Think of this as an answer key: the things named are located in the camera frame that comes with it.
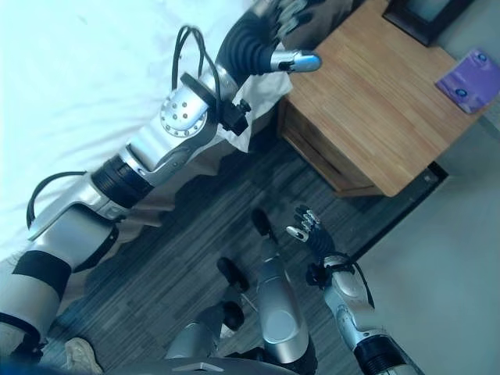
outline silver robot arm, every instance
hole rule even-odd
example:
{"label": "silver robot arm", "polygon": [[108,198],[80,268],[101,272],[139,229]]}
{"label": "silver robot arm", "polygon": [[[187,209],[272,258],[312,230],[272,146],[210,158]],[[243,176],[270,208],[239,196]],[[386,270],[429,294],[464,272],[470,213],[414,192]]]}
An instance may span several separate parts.
{"label": "silver robot arm", "polygon": [[183,85],[150,124],[38,215],[30,244],[0,286],[0,356],[28,355],[37,362],[70,274],[98,263],[118,236],[116,222],[208,144],[218,123],[237,135],[248,126],[250,108],[232,100],[249,76],[320,67],[311,52],[275,51],[284,35],[308,20],[307,8],[316,2],[257,1],[230,30],[215,63],[205,55],[210,70],[198,79],[183,75]]}
{"label": "silver robot arm", "polygon": [[366,375],[421,375],[421,370],[383,328],[370,290],[355,275],[360,268],[337,252],[330,234],[308,207],[296,210],[297,221],[287,232],[305,242],[316,257],[307,279],[319,286],[347,347]]}

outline wooden tabletop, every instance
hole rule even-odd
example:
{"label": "wooden tabletop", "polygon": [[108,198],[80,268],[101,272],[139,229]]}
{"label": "wooden tabletop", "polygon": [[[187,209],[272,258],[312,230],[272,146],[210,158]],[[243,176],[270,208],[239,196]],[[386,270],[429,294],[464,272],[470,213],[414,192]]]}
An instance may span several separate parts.
{"label": "wooden tabletop", "polygon": [[367,0],[317,49],[323,66],[291,76],[289,101],[386,195],[396,195],[477,118],[434,82],[455,64],[382,18]]}

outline bed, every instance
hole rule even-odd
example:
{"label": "bed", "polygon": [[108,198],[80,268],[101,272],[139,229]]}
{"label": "bed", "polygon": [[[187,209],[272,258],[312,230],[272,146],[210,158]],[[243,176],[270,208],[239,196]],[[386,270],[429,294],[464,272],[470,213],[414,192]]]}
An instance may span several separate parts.
{"label": "bed", "polygon": [[[207,51],[215,56],[226,32],[251,4],[251,0],[4,3],[0,280],[26,247],[25,209],[37,183],[61,171],[96,169],[158,112],[170,92],[173,46],[182,25],[197,26]],[[352,10],[352,0],[331,0],[321,6],[320,20],[307,26],[306,33],[296,34],[295,44],[324,37]],[[195,75],[197,62],[198,49],[188,41],[180,70]],[[144,225],[161,225],[159,214],[174,208],[175,193],[186,182],[199,174],[216,174],[220,159],[234,148],[246,152],[254,120],[290,90],[285,73],[248,80],[236,100],[243,97],[252,107],[251,126],[240,137],[219,129],[205,151],[134,208],[120,224],[119,240],[107,257],[137,237]],[[36,212],[73,182],[69,177],[50,184],[39,195]],[[61,310],[82,295],[88,272],[72,275]]]}

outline purple booklet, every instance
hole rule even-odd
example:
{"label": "purple booklet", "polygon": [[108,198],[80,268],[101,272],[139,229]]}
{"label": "purple booklet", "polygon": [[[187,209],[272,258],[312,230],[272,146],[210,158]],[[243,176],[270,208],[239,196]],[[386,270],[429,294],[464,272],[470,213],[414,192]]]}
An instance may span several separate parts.
{"label": "purple booklet", "polygon": [[465,113],[475,113],[500,93],[500,67],[473,49],[436,86]]}

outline wall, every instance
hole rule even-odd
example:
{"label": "wall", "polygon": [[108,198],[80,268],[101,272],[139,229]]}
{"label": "wall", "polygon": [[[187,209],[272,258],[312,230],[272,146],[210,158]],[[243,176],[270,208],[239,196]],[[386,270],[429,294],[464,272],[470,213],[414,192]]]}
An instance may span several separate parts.
{"label": "wall", "polygon": [[[500,62],[498,20],[498,0],[477,0],[440,42]],[[438,160],[451,176],[360,261],[386,328],[430,375],[498,373],[498,123],[497,107],[464,134]]]}

